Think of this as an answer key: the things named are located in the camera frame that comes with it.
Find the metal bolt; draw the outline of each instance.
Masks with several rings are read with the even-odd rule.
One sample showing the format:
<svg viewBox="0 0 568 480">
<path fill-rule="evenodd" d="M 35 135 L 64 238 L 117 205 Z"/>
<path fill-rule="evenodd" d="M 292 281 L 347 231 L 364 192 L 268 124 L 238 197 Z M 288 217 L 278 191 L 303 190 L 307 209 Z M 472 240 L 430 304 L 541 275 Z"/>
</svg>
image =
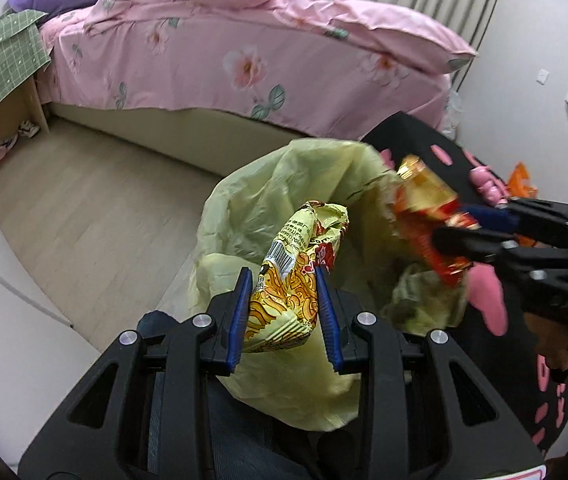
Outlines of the metal bolt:
<svg viewBox="0 0 568 480">
<path fill-rule="evenodd" d="M 135 330 L 126 330 L 126 332 L 122 332 L 120 334 L 120 343 L 122 345 L 132 345 L 135 341 L 138 340 L 138 333 Z"/>
<path fill-rule="evenodd" d="M 546 271 L 540 270 L 540 269 L 531 270 L 529 275 L 532 279 L 537 280 L 537 281 L 545 280 L 548 277 L 548 274 L 546 274 Z"/>
<path fill-rule="evenodd" d="M 207 327 L 212 322 L 213 318 L 208 314 L 197 314 L 197 316 L 193 318 L 193 325 L 195 325 L 197 328 Z"/>
<path fill-rule="evenodd" d="M 438 345 L 443 345 L 448 342 L 448 334 L 443 330 L 433 330 L 433 332 L 430 333 L 430 338 Z"/>
<path fill-rule="evenodd" d="M 374 325 L 377 322 L 377 316 L 372 312 L 360 312 L 357 314 L 357 322 L 361 325 Z"/>
</svg>

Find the yellow snack package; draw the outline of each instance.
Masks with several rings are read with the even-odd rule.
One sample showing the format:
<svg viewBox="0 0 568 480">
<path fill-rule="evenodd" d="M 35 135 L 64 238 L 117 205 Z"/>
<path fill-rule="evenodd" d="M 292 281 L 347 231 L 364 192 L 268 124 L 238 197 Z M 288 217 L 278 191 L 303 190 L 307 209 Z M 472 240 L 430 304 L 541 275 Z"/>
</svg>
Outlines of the yellow snack package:
<svg viewBox="0 0 568 480">
<path fill-rule="evenodd" d="M 349 225 L 345 207 L 306 202 L 279 231 L 251 296 L 244 352 L 303 344 L 317 323 L 315 266 L 333 268 Z"/>
</svg>

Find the white furniture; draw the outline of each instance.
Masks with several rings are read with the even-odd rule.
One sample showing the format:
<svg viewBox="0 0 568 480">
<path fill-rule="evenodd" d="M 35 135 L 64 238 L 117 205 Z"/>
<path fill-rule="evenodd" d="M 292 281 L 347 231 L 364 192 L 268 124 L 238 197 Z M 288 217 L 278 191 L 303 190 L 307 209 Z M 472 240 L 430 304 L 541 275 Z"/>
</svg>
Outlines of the white furniture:
<svg viewBox="0 0 568 480">
<path fill-rule="evenodd" d="M 9 466 L 97 357 L 0 231 L 0 457 Z"/>
<path fill-rule="evenodd" d="M 206 108 L 96 110 L 57 103 L 49 106 L 59 117 L 221 176 L 305 137 L 275 124 Z"/>
</svg>

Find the yellow plastic bag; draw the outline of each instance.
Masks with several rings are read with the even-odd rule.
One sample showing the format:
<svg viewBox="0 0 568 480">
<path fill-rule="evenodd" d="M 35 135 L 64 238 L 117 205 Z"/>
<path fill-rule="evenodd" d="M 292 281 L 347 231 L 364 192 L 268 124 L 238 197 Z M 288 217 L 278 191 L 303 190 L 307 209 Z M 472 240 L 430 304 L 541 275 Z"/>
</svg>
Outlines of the yellow plastic bag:
<svg viewBox="0 0 568 480">
<path fill-rule="evenodd" d="M 315 200 L 348 209 L 349 229 L 331 272 L 334 286 L 355 292 L 366 310 L 382 315 L 383 308 L 392 317 L 400 278 L 411 264 L 423 262 L 398 235 L 392 209 L 398 182 L 372 147 L 332 139 L 294 140 L 235 171 L 204 206 L 193 253 L 190 314 L 204 312 L 214 295 L 233 290 L 243 266 L 252 270 L 256 284 L 277 234 L 302 205 Z M 421 270 L 411 269 L 411 283 L 419 287 Z M 438 286 L 449 287 L 426 281 L 427 292 L 401 301 L 399 328 L 411 322 L 419 331 L 445 328 L 458 319 L 459 294 L 431 304 Z M 236 372 L 220 380 L 236 399 L 304 430 L 331 431 L 357 416 L 359 377 L 333 371 L 319 323 L 301 346 L 245 352 Z"/>
</svg>

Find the wooden floor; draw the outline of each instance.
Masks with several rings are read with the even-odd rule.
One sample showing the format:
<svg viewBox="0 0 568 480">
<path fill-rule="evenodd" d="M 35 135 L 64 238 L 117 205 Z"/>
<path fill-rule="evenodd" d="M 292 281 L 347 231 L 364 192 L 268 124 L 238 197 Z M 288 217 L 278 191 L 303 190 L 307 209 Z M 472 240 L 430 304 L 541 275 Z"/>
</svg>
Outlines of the wooden floor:
<svg viewBox="0 0 568 480">
<path fill-rule="evenodd" d="M 0 165 L 0 227 L 98 350 L 183 290 L 219 178 L 60 119 Z"/>
</svg>

